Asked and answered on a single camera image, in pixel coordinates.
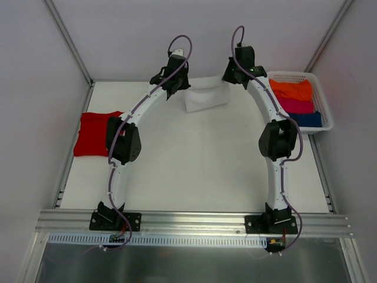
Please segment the white t shirt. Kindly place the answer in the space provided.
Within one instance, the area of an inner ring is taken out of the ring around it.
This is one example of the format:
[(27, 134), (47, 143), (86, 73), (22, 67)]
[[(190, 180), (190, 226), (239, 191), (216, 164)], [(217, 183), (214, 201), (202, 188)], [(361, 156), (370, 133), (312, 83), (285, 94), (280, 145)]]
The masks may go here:
[(190, 87), (184, 91), (186, 112), (205, 110), (230, 102), (229, 83), (221, 76), (189, 78)]

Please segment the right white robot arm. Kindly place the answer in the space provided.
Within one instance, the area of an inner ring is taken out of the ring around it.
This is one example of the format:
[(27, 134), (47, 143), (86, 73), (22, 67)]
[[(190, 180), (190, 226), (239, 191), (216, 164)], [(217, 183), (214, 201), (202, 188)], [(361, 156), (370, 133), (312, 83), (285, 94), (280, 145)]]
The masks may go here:
[(268, 172), (268, 196), (265, 211), (259, 216), (245, 216), (247, 233), (294, 235), (297, 233), (294, 209), (288, 201), (287, 166), (293, 161), (296, 143), (302, 143), (296, 122), (280, 106), (271, 89), (267, 73), (254, 64), (254, 49), (238, 43), (223, 75), (223, 81), (240, 84), (252, 96), (265, 122), (258, 141)]

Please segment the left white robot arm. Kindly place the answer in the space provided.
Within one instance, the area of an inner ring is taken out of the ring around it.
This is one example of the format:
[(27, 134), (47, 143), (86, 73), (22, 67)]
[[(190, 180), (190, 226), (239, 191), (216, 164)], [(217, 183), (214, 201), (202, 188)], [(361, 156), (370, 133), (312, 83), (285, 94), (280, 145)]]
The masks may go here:
[(178, 90), (190, 87), (188, 72), (188, 59), (172, 53), (167, 66), (150, 80), (144, 97), (122, 116), (108, 119), (105, 145), (110, 165), (109, 181), (105, 196), (98, 204), (97, 216), (92, 222), (104, 224), (111, 230), (120, 228), (124, 223), (125, 184), (131, 163), (138, 158), (142, 149), (139, 127), (156, 107)]

